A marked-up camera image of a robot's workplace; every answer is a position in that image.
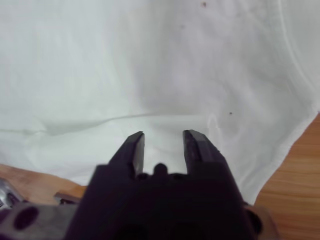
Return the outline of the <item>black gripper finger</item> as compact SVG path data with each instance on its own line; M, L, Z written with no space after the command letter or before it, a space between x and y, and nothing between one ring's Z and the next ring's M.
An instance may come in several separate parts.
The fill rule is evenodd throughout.
M145 134L138 131L123 142L108 165L124 171L130 179L143 173Z
M186 170L189 175L202 167L227 167L226 159L220 151L206 135L196 130L183 131L183 152Z

